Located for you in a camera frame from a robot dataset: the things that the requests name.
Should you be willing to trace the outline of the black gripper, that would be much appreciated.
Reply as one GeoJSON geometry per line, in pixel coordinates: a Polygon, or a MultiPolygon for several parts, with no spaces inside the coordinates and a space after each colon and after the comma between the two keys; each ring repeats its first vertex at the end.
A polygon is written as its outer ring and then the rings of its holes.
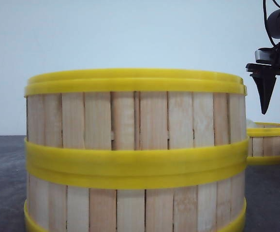
{"type": "Polygon", "coordinates": [[[261,112],[267,113],[274,90],[276,75],[280,75],[280,43],[272,48],[259,48],[255,51],[255,63],[248,63],[246,71],[256,83],[261,112]]]}

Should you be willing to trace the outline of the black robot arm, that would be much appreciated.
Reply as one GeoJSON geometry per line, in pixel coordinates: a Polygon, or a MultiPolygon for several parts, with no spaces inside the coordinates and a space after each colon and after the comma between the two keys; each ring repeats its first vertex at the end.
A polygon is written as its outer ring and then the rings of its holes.
{"type": "Polygon", "coordinates": [[[273,46],[256,50],[256,62],[246,65],[246,71],[250,72],[257,86],[262,114],[266,114],[269,108],[276,76],[280,76],[280,4],[276,5],[279,9],[267,16],[266,1],[263,1],[265,30],[273,46]]]}

